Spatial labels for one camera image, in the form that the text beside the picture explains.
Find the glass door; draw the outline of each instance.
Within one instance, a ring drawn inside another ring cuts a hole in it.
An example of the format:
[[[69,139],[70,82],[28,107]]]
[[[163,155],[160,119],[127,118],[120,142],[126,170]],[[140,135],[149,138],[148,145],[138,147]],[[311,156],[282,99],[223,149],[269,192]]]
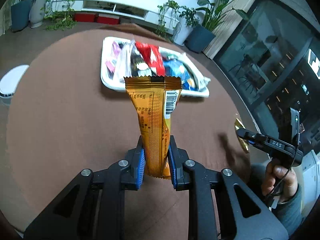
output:
[[[298,62],[294,59],[313,34],[295,12],[277,0],[256,0],[251,10],[250,21],[242,22],[237,35],[214,60],[248,108],[254,109],[292,71]]]

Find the white tray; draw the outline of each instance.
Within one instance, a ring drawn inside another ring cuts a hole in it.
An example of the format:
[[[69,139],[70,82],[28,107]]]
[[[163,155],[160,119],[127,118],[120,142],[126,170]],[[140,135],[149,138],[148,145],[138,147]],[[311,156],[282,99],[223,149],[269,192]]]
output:
[[[109,76],[109,71],[108,68],[105,64],[106,62],[106,52],[111,50],[111,45],[112,42],[110,41],[116,41],[116,42],[130,42],[130,40],[127,39],[122,39],[122,38],[116,38],[116,37],[106,37],[103,40],[103,45],[102,45],[102,55],[101,55],[101,81],[102,83],[110,89],[113,89],[115,91],[118,92],[125,92],[125,84],[121,83],[117,80],[112,80],[112,78]],[[159,52],[169,52],[171,54],[175,54],[178,57],[183,56],[183,54],[170,50],[170,49],[166,49],[166,48],[162,48],[159,47]],[[200,71],[197,69],[197,67],[191,62],[191,60],[188,57],[183,57],[183,60],[180,59],[182,62],[184,62],[188,67],[189,67],[189,71],[193,74],[194,77],[197,77],[199,75],[202,75],[200,73]],[[207,87],[205,87],[205,89],[203,89],[202,91],[191,91],[191,90],[185,90],[183,89],[181,91],[181,95],[183,97],[203,97],[203,98],[207,98],[209,97],[209,90]]]

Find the human hand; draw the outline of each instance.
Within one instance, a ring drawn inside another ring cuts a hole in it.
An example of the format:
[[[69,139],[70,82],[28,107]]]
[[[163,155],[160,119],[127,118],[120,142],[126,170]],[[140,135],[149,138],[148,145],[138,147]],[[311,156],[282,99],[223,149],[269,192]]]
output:
[[[288,169],[283,166],[280,166],[280,161],[277,159],[272,159],[268,163],[266,168],[266,176],[261,185],[262,194],[266,196],[275,186],[276,178],[282,179],[286,174]],[[286,202],[290,200],[298,189],[297,176],[294,170],[289,171],[287,176],[283,180],[284,188],[283,193],[280,196],[279,202]]]

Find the brown table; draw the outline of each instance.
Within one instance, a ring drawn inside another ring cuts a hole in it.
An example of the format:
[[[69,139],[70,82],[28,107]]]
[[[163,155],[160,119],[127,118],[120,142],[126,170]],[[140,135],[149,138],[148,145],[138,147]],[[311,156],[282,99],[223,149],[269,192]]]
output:
[[[63,38],[45,49],[24,74],[12,99],[7,124],[9,166],[6,198],[0,209],[24,230],[39,212],[84,168],[98,171],[123,158],[140,135],[137,113],[126,93],[100,80],[102,41],[116,36],[172,44],[133,34],[91,30]],[[241,152],[235,135],[237,109],[221,84],[210,77],[209,98],[181,98],[172,114],[178,147],[207,168],[228,167],[220,146],[225,133]],[[170,180],[145,176],[138,192],[126,192],[126,239],[187,239],[188,193]]]

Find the pink snack package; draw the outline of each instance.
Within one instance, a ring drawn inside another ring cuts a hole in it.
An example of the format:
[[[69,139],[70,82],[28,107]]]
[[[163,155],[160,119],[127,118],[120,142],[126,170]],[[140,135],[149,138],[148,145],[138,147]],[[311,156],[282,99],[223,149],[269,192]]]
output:
[[[105,62],[107,68],[111,73],[114,73],[118,56],[120,55],[121,49],[115,41],[112,43],[112,49],[109,55],[107,55],[107,61]]]

